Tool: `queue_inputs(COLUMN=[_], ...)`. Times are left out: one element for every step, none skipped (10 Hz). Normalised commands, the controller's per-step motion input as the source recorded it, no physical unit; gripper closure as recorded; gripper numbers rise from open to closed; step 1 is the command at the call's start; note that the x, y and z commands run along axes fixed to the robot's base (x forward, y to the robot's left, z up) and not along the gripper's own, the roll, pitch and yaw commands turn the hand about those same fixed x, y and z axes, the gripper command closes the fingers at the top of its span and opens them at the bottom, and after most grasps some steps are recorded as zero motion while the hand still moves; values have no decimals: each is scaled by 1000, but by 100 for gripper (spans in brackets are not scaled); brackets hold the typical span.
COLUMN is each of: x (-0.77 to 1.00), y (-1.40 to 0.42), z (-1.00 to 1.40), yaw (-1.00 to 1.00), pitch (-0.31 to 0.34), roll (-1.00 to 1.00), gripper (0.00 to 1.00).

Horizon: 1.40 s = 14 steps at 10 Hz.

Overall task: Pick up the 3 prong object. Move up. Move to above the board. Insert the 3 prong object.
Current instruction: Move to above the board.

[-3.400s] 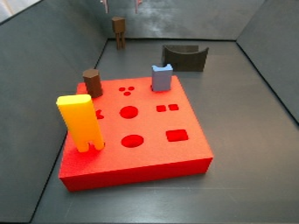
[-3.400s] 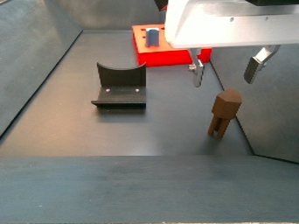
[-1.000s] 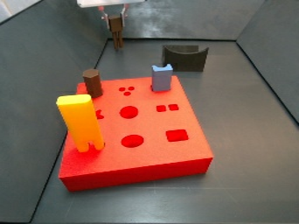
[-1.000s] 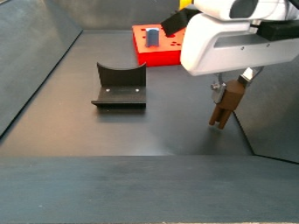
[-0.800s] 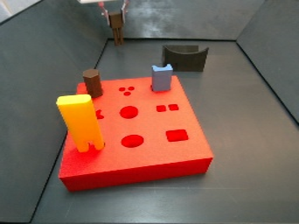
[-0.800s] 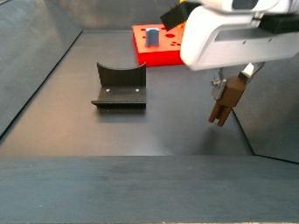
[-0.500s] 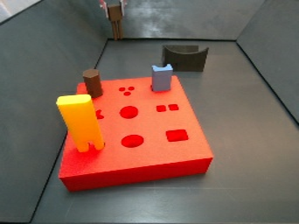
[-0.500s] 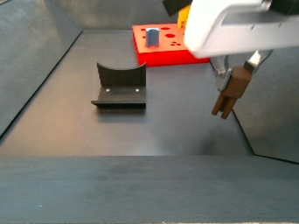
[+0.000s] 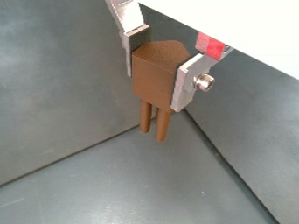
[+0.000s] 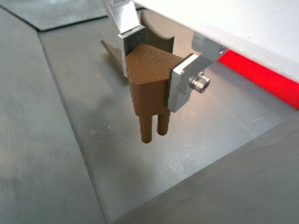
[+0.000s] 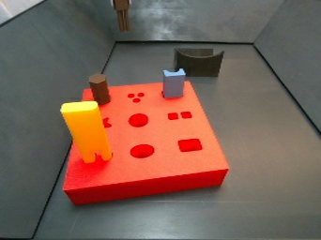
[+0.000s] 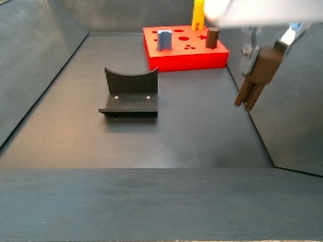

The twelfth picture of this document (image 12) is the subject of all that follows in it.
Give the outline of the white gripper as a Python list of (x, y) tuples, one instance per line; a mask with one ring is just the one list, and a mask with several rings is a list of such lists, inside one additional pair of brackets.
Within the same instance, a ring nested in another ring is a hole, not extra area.
[(311, 23), (323, 22), (323, 0), (204, 0), (204, 14), (210, 23), (222, 28), (246, 26), (242, 30), (248, 42), (242, 46), (240, 69), (248, 75), (260, 52), (258, 26), (290, 23), (274, 45), (286, 55)]

